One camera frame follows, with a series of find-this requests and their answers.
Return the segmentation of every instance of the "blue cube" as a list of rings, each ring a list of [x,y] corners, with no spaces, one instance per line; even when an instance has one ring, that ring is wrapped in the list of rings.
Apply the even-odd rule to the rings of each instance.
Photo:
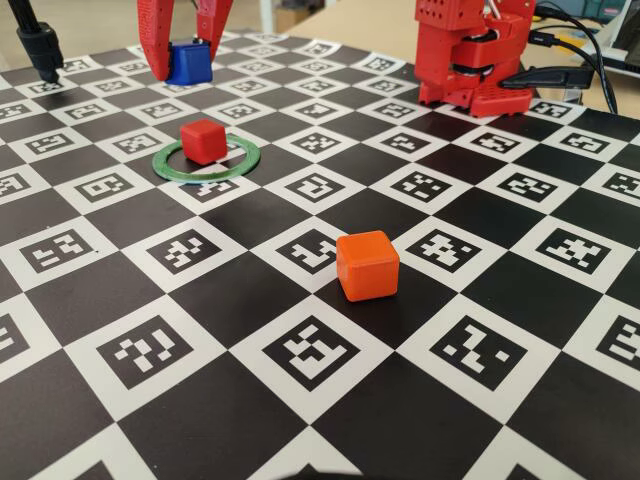
[[[207,43],[171,46],[171,73],[169,85],[195,85],[210,82],[211,52]]]

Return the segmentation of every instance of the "cable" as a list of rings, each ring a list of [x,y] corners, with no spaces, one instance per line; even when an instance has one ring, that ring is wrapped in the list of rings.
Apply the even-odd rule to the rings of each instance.
[[[587,27],[585,27],[582,23],[580,23],[578,20],[573,18],[571,15],[568,15],[566,12],[562,12],[561,10],[558,10],[555,8],[543,7],[538,4],[538,6],[536,6],[536,9],[535,9],[535,15],[538,15],[539,17],[555,18],[556,20],[563,20],[565,22],[570,22],[576,27],[578,27],[580,30],[582,30],[585,33],[585,35],[589,38],[589,40],[591,40],[591,43],[593,43],[593,48],[596,51],[596,63],[598,67],[596,68],[596,72],[598,72],[598,75],[600,75],[600,82],[602,83],[602,92],[604,93],[604,98],[607,102],[607,106],[609,107],[609,111],[611,113],[617,114],[618,103],[616,101],[616,96],[613,91],[613,87],[610,86],[609,78],[607,77],[607,72],[604,69],[604,60],[602,58],[602,50],[600,49],[600,45],[598,44],[596,37],[594,37],[593,33],[591,33],[591,30],[589,30]]]

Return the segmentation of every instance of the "checkerboard mat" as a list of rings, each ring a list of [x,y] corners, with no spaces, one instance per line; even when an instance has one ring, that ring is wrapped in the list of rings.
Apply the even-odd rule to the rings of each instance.
[[[212,68],[1,74],[0,477],[640,478],[640,122],[427,108],[412,65],[286,35]],[[201,118],[258,167],[157,177]],[[398,294],[351,304],[335,240],[378,229]]]

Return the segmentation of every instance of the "black stand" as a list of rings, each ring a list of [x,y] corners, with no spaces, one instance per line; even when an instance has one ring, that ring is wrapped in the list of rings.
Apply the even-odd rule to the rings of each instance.
[[[18,22],[18,37],[40,78],[57,82],[56,69],[62,68],[64,59],[56,32],[47,23],[36,20],[29,0],[9,0],[9,6]]]

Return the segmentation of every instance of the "wooden block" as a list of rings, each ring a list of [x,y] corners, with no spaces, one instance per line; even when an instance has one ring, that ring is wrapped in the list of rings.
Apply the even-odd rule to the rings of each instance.
[[[381,231],[338,238],[338,278],[351,302],[387,297],[398,291],[400,257]]]

